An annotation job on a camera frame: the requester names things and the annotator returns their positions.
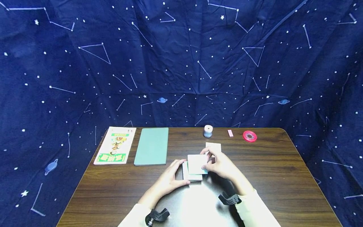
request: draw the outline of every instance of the red tape roll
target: red tape roll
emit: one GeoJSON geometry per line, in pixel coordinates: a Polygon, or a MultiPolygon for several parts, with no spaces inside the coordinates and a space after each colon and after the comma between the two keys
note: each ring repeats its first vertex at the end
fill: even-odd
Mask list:
{"type": "Polygon", "coordinates": [[[243,138],[245,139],[245,141],[253,143],[254,141],[257,140],[257,135],[252,131],[245,131],[243,133],[243,138]]]}

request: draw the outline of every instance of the hand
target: hand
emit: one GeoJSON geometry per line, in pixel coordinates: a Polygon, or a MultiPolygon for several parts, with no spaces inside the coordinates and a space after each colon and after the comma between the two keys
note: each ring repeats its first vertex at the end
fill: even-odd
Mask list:
{"type": "Polygon", "coordinates": [[[215,172],[220,177],[230,180],[238,195],[247,195],[254,192],[254,188],[233,162],[221,151],[214,151],[210,147],[204,148],[200,154],[207,154],[208,163],[202,169],[215,172]]]}
{"type": "Polygon", "coordinates": [[[175,173],[180,164],[185,162],[186,159],[174,160],[170,166],[161,174],[157,181],[145,192],[138,203],[144,204],[150,209],[153,209],[158,201],[164,196],[174,191],[178,187],[190,184],[190,181],[175,180],[175,173]]]}
{"type": "Polygon", "coordinates": [[[203,166],[202,169],[206,169],[208,171],[215,172],[220,177],[226,178],[232,181],[234,178],[237,177],[241,172],[240,170],[233,164],[233,162],[221,151],[214,151],[211,147],[204,148],[200,154],[208,153],[208,163],[207,165],[203,166]]]}

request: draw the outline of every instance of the person's left hand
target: person's left hand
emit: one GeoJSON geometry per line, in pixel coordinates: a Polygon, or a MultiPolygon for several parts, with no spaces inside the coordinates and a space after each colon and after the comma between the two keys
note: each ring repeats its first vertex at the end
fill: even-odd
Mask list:
{"type": "Polygon", "coordinates": [[[177,189],[178,187],[190,184],[190,181],[175,180],[175,173],[178,170],[179,166],[185,162],[186,159],[182,160],[174,160],[170,166],[161,174],[159,179],[152,186],[156,191],[160,192],[160,198],[164,195],[167,195],[177,189]]]}
{"type": "Polygon", "coordinates": [[[164,195],[169,194],[178,187],[190,184],[190,181],[187,180],[175,180],[176,171],[178,170],[179,166],[185,161],[186,159],[174,160],[169,165],[169,167],[160,175],[154,185],[145,192],[145,194],[141,197],[138,203],[144,204],[150,209],[153,209],[159,199],[161,199],[164,195]]]}

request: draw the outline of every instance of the dark blue cloth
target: dark blue cloth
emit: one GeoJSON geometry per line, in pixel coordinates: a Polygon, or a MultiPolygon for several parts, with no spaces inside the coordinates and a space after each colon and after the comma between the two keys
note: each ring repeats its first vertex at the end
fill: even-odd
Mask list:
{"type": "Polygon", "coordinates": [[[281,127],[362,226],[361,2],[0,0],[1,226],[55,226],[109,126],[281,127]]]}

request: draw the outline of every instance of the tape roll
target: tape roll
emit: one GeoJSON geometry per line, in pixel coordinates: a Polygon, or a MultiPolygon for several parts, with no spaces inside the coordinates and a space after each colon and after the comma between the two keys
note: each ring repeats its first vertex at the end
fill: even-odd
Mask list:
{"type": "Polygon", "coordinates": [[[243,138],[245,139],[245,141],[253,143],[254,141],[257,140],[257,135],[252,131],[245,131],[243,133],[243,138]]]}
{"type": "Polygon", "coordinates": [[[211,125],[206,125],[204,127],[203,135],[204,137],[210,138],[212,136],[213,127],[211,125]]]}

